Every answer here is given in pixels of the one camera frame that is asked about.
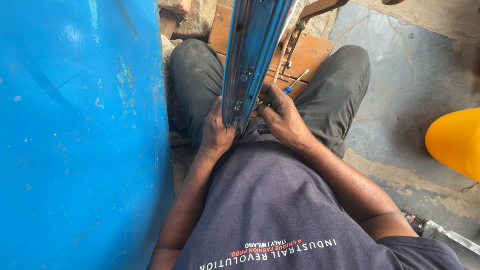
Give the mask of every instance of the orange bucket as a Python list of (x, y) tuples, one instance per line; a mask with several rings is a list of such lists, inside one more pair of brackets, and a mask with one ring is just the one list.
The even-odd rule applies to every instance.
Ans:
[(445, 166), (480, 182), (480, 108), (435, 120), (425, 135), (425, 146)]

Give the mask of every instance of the dark trousers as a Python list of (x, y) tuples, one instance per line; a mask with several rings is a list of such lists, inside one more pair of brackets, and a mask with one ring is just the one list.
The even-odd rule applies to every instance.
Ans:
[[(222, 61), (209, 45), (188, 39), (172, 51), (170, 70), (190, 138), (198, 150), (205, 117), (222, 94)], [(294, 100), (312, 134), (340, 158), (345, 153), (344, 140), (369, 79), (367, 51), (354, 45), (343, 46), (325, 60)], [(254, 120), (249, 124), (263, 121)]]

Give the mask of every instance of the man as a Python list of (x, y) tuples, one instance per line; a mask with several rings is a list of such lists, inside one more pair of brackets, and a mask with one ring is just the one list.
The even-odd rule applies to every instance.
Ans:
[(186, 40), (170, 66), (198, 154), (150, 269), (462, 269), (341, 159), (370, 78), (364, 49), (340, 48), (295, 101), (265, 83), (259, 99), (269, 106), (237, 137), (222, 125), (223, 66), (213, 49)]

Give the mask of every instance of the blue barrel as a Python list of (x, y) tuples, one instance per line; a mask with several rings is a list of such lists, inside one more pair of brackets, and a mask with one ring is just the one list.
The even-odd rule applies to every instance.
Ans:
[(0, 269), (145, 270), (174, 196), (156, 1), (0, 7)]

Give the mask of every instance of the concrete floor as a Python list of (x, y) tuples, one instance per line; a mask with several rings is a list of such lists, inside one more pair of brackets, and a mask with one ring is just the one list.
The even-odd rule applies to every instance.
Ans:
[[(300, 0), (295, 14), (314, 1)], [(370, 56), (370, 86), (347, 136), (344, 160), (400, 208), (480, 244), (480, 184), (437, 162), (424, 145), (435, 119), (480, 106), (479, 3), (461, 0), (466, 9), (445, 0), (396, 6), (353, 1), (359, 4), (349, 2), (336, 17), (330, 12), (310, 20), (306, 29), (335, 42), (333, 53), (354, 44)], [(176, 191), (194, 155), (191, 145), (172, 147)]]

